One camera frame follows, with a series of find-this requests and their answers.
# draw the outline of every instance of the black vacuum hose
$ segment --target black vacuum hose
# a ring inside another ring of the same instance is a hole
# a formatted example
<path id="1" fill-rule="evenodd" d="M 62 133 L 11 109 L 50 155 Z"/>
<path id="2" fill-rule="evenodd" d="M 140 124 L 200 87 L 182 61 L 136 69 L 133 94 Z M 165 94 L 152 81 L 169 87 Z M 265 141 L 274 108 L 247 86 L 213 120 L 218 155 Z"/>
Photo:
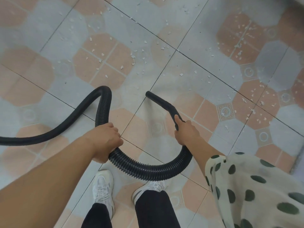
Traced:
<path id="1" fill-rule="evenodd" d="M 67 128 L 69 128 L 82 113 L 89 107 L 89 105 L 95 101 L 99 96 L 101 96 L 97 113 L 95 119 L 95 126 L 99 126 L 108 122 L 109 112 L 112 100 L 112 92 L 107 86 L 100 86 L 93 90 L 80 104 L 76 109 L 65 119 L 59 126 L 52 129 L 51 131 L 33 136 L 33 137 L 24 137 L 24 138 L 9 138 L 9 137 L 0 137 L 0 145 L 4 146 L 26 146 L 33 145 L 41 142 L 48 141 L 52 138 L 55 138 Z M 160 105 L 162 108 L 167 110 L 173 121 L 174 115 L 178 115 L 181 119 L 176 108 L 170 103 L 166 102 L 164 99 L 161 99 L 159 96 L 151 93 L 150 91 L 146 92 L 146 97 Z M 192 159 L 192 154 L 186 146 L 183 146 L 179 155 L 172 161 L 163 165 L 146 165 L 139 163 L 126 154 L 124 154 L 119 148 L 116 148 L 109 155 L 109 160 L 120 170 L 131 175 L 135 178 L 148 181 L 159 181 L 172 178 L 179 173 L 181 173 L 190 163 Z"/>

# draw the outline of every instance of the person's right arm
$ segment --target person's right arm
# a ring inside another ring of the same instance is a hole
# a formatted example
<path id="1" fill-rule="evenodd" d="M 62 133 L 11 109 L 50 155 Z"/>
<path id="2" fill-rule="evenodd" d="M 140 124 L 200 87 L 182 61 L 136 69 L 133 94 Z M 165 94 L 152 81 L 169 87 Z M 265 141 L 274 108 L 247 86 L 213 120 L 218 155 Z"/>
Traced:
<path id="1" fill-rule="evenodd" d="M 178 125 L 175 138 L 180 145 L 185 145 L 197 161 L 203 175 L 205 176 L 205 165 L 213 155 L 223 155 L 221 152 L 209 145 L 199 134 L 199 131 L 191 124 L 191 121 L 181 121 L 177 115 L 174 116 Z"/>

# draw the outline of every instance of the sleeve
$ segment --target sleeve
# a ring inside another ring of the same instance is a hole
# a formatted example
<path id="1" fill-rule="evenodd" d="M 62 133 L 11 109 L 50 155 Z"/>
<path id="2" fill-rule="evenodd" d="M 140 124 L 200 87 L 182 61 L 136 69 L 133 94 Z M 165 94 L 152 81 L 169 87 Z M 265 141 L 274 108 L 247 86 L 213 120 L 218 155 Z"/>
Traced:
<path id="1" fill-rule="evenodd" d="M 303 184 L 274 165 L 242 152 L 214 155 L 205 175 L 225 227 L 304 227 Z"/>

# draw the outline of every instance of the black pants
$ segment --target black pants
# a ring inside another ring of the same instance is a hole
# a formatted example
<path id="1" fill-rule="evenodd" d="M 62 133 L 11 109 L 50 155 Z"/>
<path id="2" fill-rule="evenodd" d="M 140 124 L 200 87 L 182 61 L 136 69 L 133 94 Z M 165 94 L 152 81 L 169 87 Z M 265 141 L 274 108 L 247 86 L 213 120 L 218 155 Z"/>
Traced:
<path id="1" fill-rule="evenodd" d="M 180 228 L 165 191 L 146 190 L 137 200 L 135 211 L 139 228 Z M 107 207 L 94 203 L 81 228 L 112 228 Z"/>

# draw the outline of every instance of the shoe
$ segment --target shoe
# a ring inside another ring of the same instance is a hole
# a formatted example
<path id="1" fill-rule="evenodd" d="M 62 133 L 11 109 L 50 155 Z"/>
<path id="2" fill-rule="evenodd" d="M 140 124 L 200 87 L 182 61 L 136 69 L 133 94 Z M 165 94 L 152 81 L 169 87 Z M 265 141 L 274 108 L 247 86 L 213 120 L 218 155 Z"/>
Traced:
<path id="1" fill-rule="evenodd" d="M 95 203 L 105 204 L 110 218 L 114 216 L 115 208 L 112 199 L 114 178 L 109 170 L 98 171 L 93 179 L 93 198 Z"/>
<path id="2" fill-rule="evenodd" d="M 134 205 L 136 204 L 139 197 L 145 192 L 146 190 L 155 190 L 157 192 L 161 192 L 162 190 L 166 189 L 165 181 L 148 181 L 145 185 L 138 188 L 132 195 L 132 200 Z"/>

